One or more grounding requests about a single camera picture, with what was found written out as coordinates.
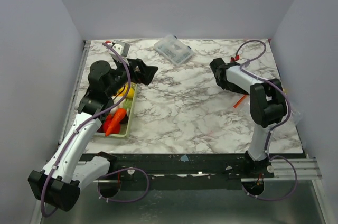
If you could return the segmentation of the yellow toy squash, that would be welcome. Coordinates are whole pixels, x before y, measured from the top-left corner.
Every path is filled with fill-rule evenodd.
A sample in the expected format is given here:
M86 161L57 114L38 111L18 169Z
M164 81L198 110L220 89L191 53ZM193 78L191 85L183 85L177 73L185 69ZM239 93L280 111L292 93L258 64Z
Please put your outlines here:
M132 99L134 96L134 89L132 87L128 88L128 84L125 84L120 90L117 96L122 97L126 94L127 99Z

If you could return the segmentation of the orange toy carrot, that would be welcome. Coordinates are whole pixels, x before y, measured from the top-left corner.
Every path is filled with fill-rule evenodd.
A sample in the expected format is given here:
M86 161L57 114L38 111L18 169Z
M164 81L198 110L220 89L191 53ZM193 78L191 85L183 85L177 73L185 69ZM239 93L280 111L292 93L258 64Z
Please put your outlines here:
M117 109L117 111L115 112L109 126L107 127L107 129L105 131L106 137L108 137L113 132L115 127L123 120L123 118L126 116L126 114L127 114L126 109L124 109L124 108Z

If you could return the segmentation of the clear zip top bag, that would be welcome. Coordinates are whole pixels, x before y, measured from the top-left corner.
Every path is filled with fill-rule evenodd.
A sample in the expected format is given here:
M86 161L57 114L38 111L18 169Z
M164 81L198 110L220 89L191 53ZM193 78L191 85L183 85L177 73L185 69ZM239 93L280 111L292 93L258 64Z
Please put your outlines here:
M296 126L303 118L303 112L290 101L290 117L283 125L278 126L273 130L272 136L277 137L291 137L296 134ZM233 104L232 110L241 117L252 119L250 114L250 96L243 95L236 103Z

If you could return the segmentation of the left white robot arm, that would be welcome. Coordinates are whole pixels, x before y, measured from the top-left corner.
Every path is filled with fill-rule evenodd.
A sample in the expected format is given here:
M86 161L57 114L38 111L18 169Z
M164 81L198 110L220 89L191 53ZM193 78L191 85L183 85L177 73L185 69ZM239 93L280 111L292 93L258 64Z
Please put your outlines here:
M55 210L69 211L77 202L81 190L98 178L112 179L119 171L117 158L100 152L87 164L78 167L83 151L93 135L101 127L110 110L117 107L112 96L132 83L149 85L157 66L148 66L141 59L116 62L111 68L107 61L97 61L90 66L89 87L81 99L78 113L62 144L40 171L33 170L28 182L36 199L40 201L41 213L49 204Z

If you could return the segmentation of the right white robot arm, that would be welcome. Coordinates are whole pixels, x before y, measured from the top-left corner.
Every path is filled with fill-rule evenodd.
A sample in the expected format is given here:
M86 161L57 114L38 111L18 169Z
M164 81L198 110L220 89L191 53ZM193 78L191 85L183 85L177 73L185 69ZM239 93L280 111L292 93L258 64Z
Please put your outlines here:
M271 131L287 115L288 109L278 79L266 80L246 72L237 62L225 63L216 58L210 63L216 84L223 90L250 97L250 115L254 122L253 136L245 152L243 172L255 177L268 162Z

